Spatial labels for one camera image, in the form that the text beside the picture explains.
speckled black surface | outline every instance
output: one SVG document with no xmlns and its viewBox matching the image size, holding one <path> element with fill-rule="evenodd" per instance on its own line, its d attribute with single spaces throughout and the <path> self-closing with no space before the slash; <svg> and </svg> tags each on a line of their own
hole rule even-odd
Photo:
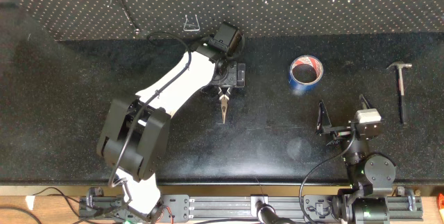
<svg viewBox="0 0 444 224">
<path fill-rule="evenodd" d="M 1 13 L 0 183 L 106 183 L 111 169 L 95 150 L 111 99 L 154 83 L 176 65 L 182 47 L 57 43 L 15 14 Z M 227 123 L 216 92 L 196 92 L 173 118 L 158 183 L 300 183 L 339 151 L 314 135 L 318 100 L 340 125 L 355 115 L 363 93 L 384 118 L 383 134 L 370 145 L 398 164 L 396 181 L 442 184 L 443 53 L 439 33 L 250 38 L 241 57 L 247 84 L 233 91 Z M 295 96 L 287 69 L 302 54 L 316 56 L 325 73 L 315 90 Z M 413 64 L 404 71 L 408 128 L 399 124 L 395 71 L 386 70 L 397 60 Z M 326 164 L 309 181 L 345 183 L 344 165 Z"/>
</svg>

wooden floor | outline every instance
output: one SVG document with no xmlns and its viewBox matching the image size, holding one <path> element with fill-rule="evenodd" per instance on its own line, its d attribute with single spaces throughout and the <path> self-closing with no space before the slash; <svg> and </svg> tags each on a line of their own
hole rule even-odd
<svg viewBox="0 0 444 224">
<path fill-rule="evenodd" d="M 77 211 L 77 203 L 71 203 L 73 208 Z M 436 202 L 436 197 L 423 197 L 422 205 L 424 207 L 424 221 L 423 222 L 393 222 L 396 224 L 422 224 L 433 223 L 443 224 Z M 29 210 L 25 201 L 25 196 L 0 196 L 0 206 L 18 207 Z M 63 197 L 57 196 L 36 196 L 33 205 L 33 211 L 42 224 L 56 224 L 56 223 L 74 223 L 78 218 L 72 213 Z M 109 221 L 94 221 L 96 223 L 110 223 Z M 0 209 L 0 223 L 23 223 L 35 224 L 35 221 L 18 211 Z"/>
</svg>

blue tape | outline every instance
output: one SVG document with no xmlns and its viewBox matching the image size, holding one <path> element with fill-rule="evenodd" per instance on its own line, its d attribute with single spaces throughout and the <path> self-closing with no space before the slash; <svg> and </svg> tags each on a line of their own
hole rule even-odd
<svg viewBox="0 0 444 224">
<path fill-rule="evenodd" d="M 294 75 L 293 75 L 293 69 L 301 64 L 308 64 L 311 65 L 315 72 L 316 72 L 316 80 L 312 81 L 310 83 L 302 83 L 298 81 Z M 321 62 L 311 55 L 302 55 L 299 58 L 296 58 L 290 66 L 289 70 L 289 83 L 290 87 L 292 89 L 298 90 L 298 91 L 309 91 L 313 88 L 315 88 L 316 84 L 319 82 L 319 80 L 322 78 L 322 75 L 324 74 L 324 67 L 322 66 Z"/>
</svg>

hammer head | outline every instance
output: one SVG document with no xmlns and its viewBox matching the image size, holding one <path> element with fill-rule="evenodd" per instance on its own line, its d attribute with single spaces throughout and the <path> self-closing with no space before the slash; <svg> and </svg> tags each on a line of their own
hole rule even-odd
<svg viewBox="0 0 444 224">
<path fill-rule="evenodd" d="M 394 62 L 393 64 L 390 64 L 387 67 L 387 69 L 390 67 L 396 67 L 396 69 L 411 68 L 411 64 L 406 64 L 403 61 L 397 61 L 397 62 Z"/>
</svg>

perforated board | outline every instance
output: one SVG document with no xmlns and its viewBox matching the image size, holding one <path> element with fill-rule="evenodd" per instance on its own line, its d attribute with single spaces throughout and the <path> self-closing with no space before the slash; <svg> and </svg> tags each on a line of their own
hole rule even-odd
<svg viewBox="0 0 444 224">
<path fill-rule="evenodd" d="M 249 37 L 444 31 L 443 0 L 125 0 L 142 32 L 110 0 L 17 0 L 56 40 L 129 39 L 152 31 L 214 33 L 222 21 Z M 185 15 L 200 31 L 185 32 Z"/>
</svg>

